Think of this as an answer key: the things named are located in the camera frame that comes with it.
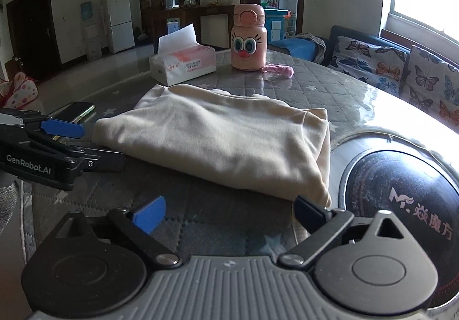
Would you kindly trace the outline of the white refrigerator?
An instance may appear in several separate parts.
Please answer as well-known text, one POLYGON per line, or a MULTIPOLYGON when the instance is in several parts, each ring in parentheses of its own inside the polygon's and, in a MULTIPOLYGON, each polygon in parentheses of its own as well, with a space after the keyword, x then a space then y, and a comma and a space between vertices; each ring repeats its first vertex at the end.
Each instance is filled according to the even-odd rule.
POLYGON ((135 46, 130 0, 103 0, 108 46, 119 53, 135 46))

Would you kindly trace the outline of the polka dot plush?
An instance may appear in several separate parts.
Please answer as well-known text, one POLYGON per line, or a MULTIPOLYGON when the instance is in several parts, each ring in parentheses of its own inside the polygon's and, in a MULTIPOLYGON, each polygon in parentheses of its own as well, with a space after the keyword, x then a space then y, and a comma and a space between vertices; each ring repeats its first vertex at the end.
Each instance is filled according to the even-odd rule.
POLYGON ((35 81, 23 72, 17 73, 9 82, 1 80, 0 88, 1 108, 25 108, 39 95, 35 81))

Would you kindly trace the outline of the dark blue sofa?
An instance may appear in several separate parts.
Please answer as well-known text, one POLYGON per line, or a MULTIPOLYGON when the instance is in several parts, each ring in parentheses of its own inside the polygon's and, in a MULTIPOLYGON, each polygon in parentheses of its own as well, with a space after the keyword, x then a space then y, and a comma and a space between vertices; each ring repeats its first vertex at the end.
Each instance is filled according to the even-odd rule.
POLYGON ((273 49, 313 61, 398 96, 405 82, 428 92, 458 92, 458 66, 428 49, 333 26, 328 39, 309 33, 274 41, 273 49))

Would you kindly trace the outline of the pink cartoon water bottle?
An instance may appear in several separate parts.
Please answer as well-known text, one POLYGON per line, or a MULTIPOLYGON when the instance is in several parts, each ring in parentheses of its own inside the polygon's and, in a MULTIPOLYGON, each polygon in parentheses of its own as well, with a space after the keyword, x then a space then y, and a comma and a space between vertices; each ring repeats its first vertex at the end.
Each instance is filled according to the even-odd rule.
POLYGON ((240 71, 260 71, 266 64, 268 33, 265 12, 259 4, 234 7, 231 30, 231 64, 240 71))

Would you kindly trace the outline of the round black induction cooktop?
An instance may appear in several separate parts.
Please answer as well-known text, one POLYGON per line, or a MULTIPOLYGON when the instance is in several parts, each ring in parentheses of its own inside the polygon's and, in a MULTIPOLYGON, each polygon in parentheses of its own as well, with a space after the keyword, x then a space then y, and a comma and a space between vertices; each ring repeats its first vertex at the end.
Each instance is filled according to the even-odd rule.
POLYGON ((438 271, 432 315, 458 316, 458 176, 439 154, 377 130, 336 138, 330 192, 357 217, 393 212, 438 271))

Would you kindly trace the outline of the water dispenser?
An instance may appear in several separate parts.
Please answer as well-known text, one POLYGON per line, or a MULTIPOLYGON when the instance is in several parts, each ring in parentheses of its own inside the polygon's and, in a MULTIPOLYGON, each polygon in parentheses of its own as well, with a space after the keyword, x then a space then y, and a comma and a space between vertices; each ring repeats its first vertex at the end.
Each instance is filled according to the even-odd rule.
POLYGON ((98 60, 102 57, 102 49, 91 1, 80 4, 80 16, 87 58, 89 61, 98 60))

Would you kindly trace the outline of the cream sweatshirt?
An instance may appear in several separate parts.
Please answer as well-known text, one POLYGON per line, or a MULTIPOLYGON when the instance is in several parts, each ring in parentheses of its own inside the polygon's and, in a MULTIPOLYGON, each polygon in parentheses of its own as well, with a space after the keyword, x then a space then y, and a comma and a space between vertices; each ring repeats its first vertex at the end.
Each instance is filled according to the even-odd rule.
POLYGON ((190 84, 156 85, 133 109, 97 120, 92 141, 234 189, 331 205, 325 108, 190 84))

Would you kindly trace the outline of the butterfly cushion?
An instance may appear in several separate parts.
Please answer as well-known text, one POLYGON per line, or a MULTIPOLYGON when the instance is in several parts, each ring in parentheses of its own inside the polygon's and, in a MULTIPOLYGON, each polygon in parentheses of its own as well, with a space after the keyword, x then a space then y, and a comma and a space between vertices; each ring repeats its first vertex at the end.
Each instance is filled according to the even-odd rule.
POLYGON ((328 66, 398 97, 408 56, 407 52, 393 46, 378 46, 339 36, 328 66))
POLYGON ((399 97, 458 131, 458 68, 412 46, 405 62, 399 97))

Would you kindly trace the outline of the butterfly cushion middle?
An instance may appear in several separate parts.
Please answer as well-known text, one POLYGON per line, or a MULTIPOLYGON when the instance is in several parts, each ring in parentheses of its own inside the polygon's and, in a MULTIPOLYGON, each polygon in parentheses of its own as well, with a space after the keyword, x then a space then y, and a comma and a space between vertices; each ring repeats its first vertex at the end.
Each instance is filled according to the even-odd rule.
POLYGON ((412 46, 405 62, 399 97, 458 131, 458 68, 412 46))

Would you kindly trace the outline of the butterfly cushion left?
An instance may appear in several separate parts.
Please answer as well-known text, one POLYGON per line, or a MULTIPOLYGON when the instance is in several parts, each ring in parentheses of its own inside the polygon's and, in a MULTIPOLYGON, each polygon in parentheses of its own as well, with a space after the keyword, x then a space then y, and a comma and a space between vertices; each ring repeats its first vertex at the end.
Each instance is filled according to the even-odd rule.
POLYGON ((398 97, 408 56, 407 52, 393 46, 378 46, 339 36, 328 66, 398 97))

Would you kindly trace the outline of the black smartphone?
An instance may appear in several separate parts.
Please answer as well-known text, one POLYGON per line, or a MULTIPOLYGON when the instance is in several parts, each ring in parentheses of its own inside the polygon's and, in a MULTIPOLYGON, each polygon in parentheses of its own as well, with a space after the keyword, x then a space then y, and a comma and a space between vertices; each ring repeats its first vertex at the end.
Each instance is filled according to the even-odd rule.
POLYGON ((94 109, 95 105, 91 102, 72 102, 56 114, 52 114, 51 117, 66 122, 79 123, 90 116, 94 109))

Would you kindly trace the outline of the blue blanket on sofa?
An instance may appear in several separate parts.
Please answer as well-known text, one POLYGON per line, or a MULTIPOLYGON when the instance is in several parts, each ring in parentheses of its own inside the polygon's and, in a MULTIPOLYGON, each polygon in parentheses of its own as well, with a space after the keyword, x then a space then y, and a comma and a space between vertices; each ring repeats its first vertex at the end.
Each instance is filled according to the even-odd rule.
POLYGON ((310 33, 301 33, 288 39, 281 39, 269 43, 269 49, 289 54, 302 60, 322 63, 325 58, 327 44, 318 36, 310 33))

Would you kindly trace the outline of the white tissue box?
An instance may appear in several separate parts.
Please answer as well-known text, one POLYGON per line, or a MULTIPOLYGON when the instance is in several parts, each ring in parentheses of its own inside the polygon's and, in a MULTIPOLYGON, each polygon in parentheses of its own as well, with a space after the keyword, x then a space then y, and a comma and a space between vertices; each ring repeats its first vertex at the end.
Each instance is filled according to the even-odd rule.
POLYGON ((152 77, 170 87, 216 71, 216 52, 198 43, 195 28, 189 25, 159 38, 149 66, 152 77))

